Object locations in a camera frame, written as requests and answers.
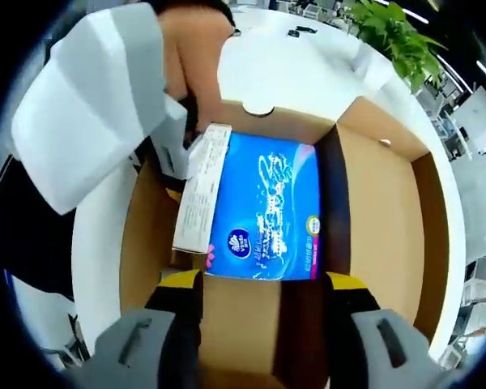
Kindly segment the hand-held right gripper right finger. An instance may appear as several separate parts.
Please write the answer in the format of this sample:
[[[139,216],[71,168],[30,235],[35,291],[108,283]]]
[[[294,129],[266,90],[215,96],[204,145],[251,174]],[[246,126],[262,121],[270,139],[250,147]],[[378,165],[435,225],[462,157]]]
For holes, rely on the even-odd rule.
[[[327,274],[326,353],[331,388],[429,388],[428,341],[364,282]]]

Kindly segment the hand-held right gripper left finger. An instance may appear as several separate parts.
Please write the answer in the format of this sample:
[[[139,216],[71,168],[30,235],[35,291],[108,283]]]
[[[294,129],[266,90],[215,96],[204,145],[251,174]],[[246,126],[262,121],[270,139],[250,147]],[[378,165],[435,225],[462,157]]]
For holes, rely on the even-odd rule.
[[[197,388],[203,272],[179,271],[96,340],[80,368],[82,388]]]

